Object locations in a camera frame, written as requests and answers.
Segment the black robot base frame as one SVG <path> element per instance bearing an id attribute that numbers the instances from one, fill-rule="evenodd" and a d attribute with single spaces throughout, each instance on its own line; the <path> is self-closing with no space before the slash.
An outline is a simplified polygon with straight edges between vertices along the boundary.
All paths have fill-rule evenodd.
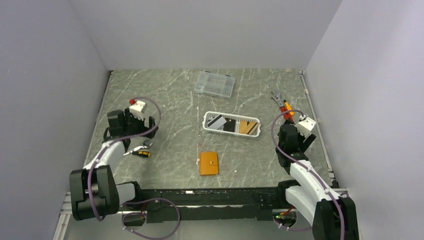
<path id="1" fill-rule="evenodd" d="M 177 219 L 272 221 L 280 213 L 294 217 L 295 212 L 278 187 L 143 189 L 141 199 L 147 202 L 132 200 L 118 212 L 143 213 L 148 224 Z"/>

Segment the white plastic basket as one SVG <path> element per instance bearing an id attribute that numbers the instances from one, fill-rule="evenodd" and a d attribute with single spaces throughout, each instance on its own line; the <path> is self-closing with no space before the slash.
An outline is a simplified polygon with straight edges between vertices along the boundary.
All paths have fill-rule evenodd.
<path id="1" fill-rule="evenodd" d="M 246 138 L 257 138 L 261 133 L 258 118 L 216 111 L 204 114 L 202 127 L 207 132 Z"/>

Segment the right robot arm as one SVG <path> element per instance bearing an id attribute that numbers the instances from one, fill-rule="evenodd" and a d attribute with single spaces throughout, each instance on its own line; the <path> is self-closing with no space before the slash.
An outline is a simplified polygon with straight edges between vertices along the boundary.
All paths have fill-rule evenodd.
<path id="1" fill-rule="evenodd" d="M 276 203 L 297 209 L 310 224 L 316 240 L 360 239 L 355 202 L 333 190 L 305 155 L 316 136 L 302 133 L 302 125 L 285 121 L 278 131 L 278 162 L 293 180 L 278 184 Z"/>

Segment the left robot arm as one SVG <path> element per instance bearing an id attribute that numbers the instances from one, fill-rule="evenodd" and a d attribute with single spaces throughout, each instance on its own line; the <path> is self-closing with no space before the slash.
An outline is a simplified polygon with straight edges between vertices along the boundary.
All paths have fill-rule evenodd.
<path id="1" fill-rule="evenodd" d="M 159 129 L 155 118 L 145 118 L 141 112 L 126 108 L 108 112 L 107 121 L 100 151 L 86 166 L 69 175 L 72 216 L 77 221 L 102 221 L 117 213 L 123 204 L 137 210 L 144 203 L 140 185 L 136 181 L 116 184 L 113 171 L 133 137 L 154 138 Z"/>

